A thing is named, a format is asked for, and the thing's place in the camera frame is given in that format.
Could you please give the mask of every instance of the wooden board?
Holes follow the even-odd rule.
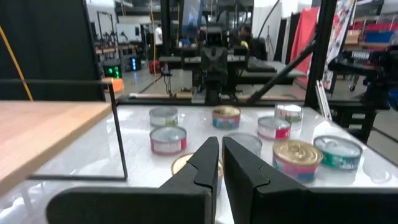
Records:
[[[0,101],[0,195],[111,111],[109,103]]]

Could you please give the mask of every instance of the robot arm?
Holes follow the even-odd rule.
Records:
[[[355,60],[365,60],[374,66],[356,63]],[[328,64],[328,68],[332,72],[365,76],[363,84],[367,89],[360,101],[375,109],[388,109],[389,90],[398,87],[397,62],[398,45],[391,45],[385,50],[372,52],[344,51]]]

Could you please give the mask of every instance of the tin can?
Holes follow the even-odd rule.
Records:
[[[193,153],[185,154],[174,160],[172,163],[172,174],[175,175],[187,161],[192,157]],[[223,164],[218,161],[218,182],[217,182],[217,195],[221,192],[221,184],[223,184]]]
[[[335,169],[355,170],[359,166],[362,148],[348,139],[319,136],[313,145],[323,153],[322,164]]]
[[[284,118],[290,123],[303,119],[303,108],[297,105],[275,105],[275,117]]]
[[[246,133],[231,133],[227,134],[225,137],[234,139],[237,143],[251,151],[254,155],[258,157],[261,156],[262,142],[257,136]]]
[[[187,131],[180,127],[163,127],[149,133],[150,148],[157,154],[176,154],[187,146]]]
[[[285,119],[265,116],[258,119],[257,133],[266,139],[283,140],[290,136],[290,127]]]
[[[178,110],[173,107],[157,107],[149,111],[150,124],[155,127],[176,126]]]
[[[300,140],[276,142],[272,152],[274,168],[300,182],[315,179],[315,171],[323,158],[317,148]]]
[[[241,110],[233,106],[216,106],[213,110],[213,126],[217,129],[232,130],[239,127]]]

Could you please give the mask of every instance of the black metal frame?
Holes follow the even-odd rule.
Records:
[[[46,174],[34,174],[28,177],[29,180],[74,180],[74,181],[112,181],[112,182],[125,182],[128,178],[126,157],[124,155],[122,135],[120,131],[119,117],[113,85],[111,82],[103,81],[75,81],[75,80],[19,80],[19,79],[0,79],[0,83],[36,83],[36,84],[54,84],[54,85],[101,85],[108,87],[109,95],[111,97],[111,107],[113,112],[113,118],[116,128],[116,135],[118,137],[119,151],[121,156],[121,163],[123,168],[122,177],[111,177],[111,176],[100,176],[100,175],[46,175]]]

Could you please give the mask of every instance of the pull tab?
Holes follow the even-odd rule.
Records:
[[[295,156],[297,156],[298,158],[304,157],[304,151],[299,144],[294,144],[291,147],[289,147],[289,151],[291,153],[293,153]]]

